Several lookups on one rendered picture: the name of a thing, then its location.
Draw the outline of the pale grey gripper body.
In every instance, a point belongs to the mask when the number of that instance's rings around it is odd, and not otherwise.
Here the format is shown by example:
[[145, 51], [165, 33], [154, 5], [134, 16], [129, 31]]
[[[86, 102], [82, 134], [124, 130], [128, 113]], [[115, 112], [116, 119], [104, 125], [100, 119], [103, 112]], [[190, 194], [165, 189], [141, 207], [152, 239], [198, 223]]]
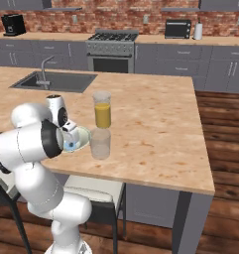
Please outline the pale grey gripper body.
[[62, 129], [62, 134], [63, 134], [63, 140], [67, 144], [76, 144], [78, 142], [78, 131], [76, 128], [74, 128], [71, 131], [67, 131], [65, 128]]

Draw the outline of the white ice bowl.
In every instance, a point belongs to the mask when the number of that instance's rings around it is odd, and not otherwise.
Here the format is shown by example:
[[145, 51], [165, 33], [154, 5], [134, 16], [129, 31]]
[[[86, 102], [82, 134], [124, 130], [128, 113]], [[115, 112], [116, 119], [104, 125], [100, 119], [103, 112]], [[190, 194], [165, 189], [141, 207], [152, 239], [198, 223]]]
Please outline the white ice bowl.
[[67, 144], [65, 141], [63, 141], [63, 150], [65, 152], [75, 152], [89, 145], [90, 131], [82, 126], [76, 126], [74, 128], [76, 128], [78, 131], [78, 142], [76, 144]]

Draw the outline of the empty glass cup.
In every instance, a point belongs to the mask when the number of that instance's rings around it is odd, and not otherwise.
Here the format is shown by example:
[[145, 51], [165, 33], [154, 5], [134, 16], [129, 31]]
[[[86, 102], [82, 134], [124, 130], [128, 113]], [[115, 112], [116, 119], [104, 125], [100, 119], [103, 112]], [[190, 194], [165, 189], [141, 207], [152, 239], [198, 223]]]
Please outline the empty glass cup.
[[90, 149], [94, 159], [105, 160], [110, 156], [111, 134], [108, 129], [95, 128], [91, 131]]

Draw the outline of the glass of orange juice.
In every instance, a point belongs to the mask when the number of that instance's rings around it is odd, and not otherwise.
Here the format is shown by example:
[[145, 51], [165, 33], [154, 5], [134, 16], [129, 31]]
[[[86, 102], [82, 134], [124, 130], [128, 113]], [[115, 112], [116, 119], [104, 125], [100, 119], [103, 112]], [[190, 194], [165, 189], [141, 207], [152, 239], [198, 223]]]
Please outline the glass of orange juice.
[[111, 125], [111, 93], [95, 91], [93, 93], [95, 122], [98, 128], [109, 128]]

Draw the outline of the dark grey sink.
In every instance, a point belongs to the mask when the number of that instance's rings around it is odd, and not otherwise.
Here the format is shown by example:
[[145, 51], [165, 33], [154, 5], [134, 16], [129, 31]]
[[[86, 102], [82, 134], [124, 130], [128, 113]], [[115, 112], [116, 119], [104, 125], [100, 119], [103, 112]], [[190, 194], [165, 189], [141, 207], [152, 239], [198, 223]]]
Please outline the dark grey sink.
[[[50, 83], [49, 90], [83, 93], [84, 90], [96, 79], [96, 74], [53, 72], [45, 73], [46, 81]], [[11, 85], [11, 88], [45, 90], [42, 84], [43, 79], [40, 71], [33, 71], [24, 78]]]

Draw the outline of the black stool with cream seat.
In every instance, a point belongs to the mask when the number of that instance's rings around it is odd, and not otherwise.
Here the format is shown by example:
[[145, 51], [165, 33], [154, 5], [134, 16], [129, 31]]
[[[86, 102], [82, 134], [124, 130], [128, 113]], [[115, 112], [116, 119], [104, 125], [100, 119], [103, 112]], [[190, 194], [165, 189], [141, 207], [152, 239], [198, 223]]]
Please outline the black stool with cream seat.
[[126, 185], [116, 181], [70, 176], [64, 189], [91, 200], [92, 212], [89, 221], [112, 226], [113, 254], [117, 254], [119, 211], [123, 213], [123, 235], [126, 235]]
[[19, 213], [19, 209], [17, 207], [17, 199], [20, 197], [20, 194], [17, 192], [13, 196], [9, 196], [7, 194], [7, 190], [8, 190], [8, 186], [0, 178], [0, 205], [6, 205], [11, 209], [13, 218], [16, 222], [16, 225], [22, 237], [27, 254], [33, 254], [25, 228], [24, 228], [24, 224], [22, 222], [22, 218]]

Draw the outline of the grey metal tap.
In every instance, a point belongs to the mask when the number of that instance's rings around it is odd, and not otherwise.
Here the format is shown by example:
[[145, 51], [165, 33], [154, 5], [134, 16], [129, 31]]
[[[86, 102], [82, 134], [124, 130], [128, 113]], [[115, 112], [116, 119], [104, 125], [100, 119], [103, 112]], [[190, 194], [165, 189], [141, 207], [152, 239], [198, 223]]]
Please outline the grey metal tap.
[[46, 80], [45, 64], [53, 58], [54, 56], [50, 56], [42, 61], [42, 79], [37, 81], [37, 85], [42, 85], [45, 89], [49, 89], [51, 84], [48, 80]]

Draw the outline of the grey base cupboard run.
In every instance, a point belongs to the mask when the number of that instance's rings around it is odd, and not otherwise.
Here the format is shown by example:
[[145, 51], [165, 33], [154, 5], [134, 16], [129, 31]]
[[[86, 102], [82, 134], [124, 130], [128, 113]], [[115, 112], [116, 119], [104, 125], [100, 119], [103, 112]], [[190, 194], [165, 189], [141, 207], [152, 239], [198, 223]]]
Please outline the grey base cupboard run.
[[191, 76], [195, 90], [239, 93], [239, 46], [137, 44], [135, 73]]
[[88, 70], [85, 42], [0, 39], [0, 65]]

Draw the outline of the steel range cooker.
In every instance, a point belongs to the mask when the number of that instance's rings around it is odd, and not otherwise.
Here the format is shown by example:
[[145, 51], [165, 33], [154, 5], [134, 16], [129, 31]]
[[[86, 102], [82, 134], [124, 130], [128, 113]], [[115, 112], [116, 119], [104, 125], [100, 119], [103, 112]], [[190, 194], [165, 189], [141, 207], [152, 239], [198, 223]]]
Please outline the steel range cooker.
[[138, 30], [102, 30], [88, 38], [86, 56], [91, 71], [133, 73]]

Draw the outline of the black coffee machine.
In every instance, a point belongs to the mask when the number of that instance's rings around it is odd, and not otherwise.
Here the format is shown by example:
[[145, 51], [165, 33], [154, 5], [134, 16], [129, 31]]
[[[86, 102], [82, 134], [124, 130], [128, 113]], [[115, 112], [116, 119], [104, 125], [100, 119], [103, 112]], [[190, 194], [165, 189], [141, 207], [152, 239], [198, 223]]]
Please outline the black coffee machine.
[[20, 14], [8, 14], [1, 17], [5, 36], [14, 37], [26, 33], [23, 16]]

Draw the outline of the grey kitchen island base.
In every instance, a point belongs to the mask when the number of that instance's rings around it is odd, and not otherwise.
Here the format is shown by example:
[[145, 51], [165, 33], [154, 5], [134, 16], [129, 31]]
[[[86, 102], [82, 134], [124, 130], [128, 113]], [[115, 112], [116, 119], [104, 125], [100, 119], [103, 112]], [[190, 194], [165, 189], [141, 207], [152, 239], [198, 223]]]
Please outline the grey kitchen island base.
[[[70, 175], [61, 175], [64, 186]], [[195, 254], [212, 197], [182, 190], [126, 185], [126, 221], [170, 228], [173, 254]]]

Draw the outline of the black toaster oven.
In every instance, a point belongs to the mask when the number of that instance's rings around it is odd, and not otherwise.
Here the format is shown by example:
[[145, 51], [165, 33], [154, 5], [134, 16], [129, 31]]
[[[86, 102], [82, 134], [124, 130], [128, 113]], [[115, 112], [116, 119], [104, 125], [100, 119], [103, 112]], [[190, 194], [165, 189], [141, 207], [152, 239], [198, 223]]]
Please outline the black toaster oven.
[[191, 20], [167, 20], [165, 29], [166, 39], [188, 39], [190, 36]]

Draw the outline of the white paper towel roll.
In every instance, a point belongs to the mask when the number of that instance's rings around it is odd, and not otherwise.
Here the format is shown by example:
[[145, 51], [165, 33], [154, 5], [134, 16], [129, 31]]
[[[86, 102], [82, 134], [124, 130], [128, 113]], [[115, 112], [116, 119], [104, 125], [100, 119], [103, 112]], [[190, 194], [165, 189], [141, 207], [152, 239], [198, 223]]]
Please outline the white paper towel roll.
[[201, 40], [202, 39], [202, 24], [201, 23], [197, 23], [195, 25], [193, 38], [195, 40]]

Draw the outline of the grey wall shelf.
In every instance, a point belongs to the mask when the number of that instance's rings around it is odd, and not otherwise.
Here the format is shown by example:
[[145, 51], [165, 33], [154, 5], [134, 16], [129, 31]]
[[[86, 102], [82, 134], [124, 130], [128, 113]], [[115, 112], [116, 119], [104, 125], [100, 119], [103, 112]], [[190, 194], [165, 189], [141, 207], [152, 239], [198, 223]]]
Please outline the grey wall shelf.
[[76, 11], [81, 11], [82, 7], [58, 7], [58, 8], [46, 8], [44, 11], [62, 11], [62, 12], [76, 12]]
[[199, 8], [176, 8], [176, 7], [166, 7], [161, 8], [161, 12], [199, 12]]

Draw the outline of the grey wall cupboard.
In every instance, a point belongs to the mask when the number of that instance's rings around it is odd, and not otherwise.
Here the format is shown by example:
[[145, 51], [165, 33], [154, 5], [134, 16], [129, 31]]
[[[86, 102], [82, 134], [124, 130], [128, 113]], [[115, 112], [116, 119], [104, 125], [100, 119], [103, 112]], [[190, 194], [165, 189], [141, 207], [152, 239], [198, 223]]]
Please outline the grey wall cupboard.
[[201, 11], [239, 11], [239, 0], [199, 0]]
[[44, 10], [52, 7], [52, 0], [0, 0], [0, 10]]

